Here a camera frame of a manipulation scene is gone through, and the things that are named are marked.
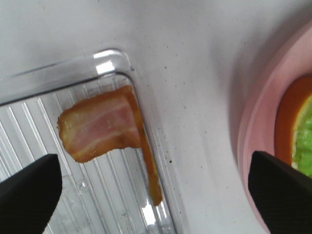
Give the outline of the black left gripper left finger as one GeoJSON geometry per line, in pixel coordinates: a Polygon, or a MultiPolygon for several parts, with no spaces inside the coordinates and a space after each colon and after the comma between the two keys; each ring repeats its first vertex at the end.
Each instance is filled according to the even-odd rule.
{"type": "Polygon", "coordinates": [[[62,192],[58,155],[48,154],[0,184],[0,232],[41,234],[62,192]]]}

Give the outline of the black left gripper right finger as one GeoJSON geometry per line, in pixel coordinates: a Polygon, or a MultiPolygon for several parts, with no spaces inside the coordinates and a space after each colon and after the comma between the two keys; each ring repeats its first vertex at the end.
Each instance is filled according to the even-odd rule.
{"type": "Polygon", "coordinates": [[[312,232],[312,179],[264,151],[252,155],[248,190],[272,234],[312,232]]]}

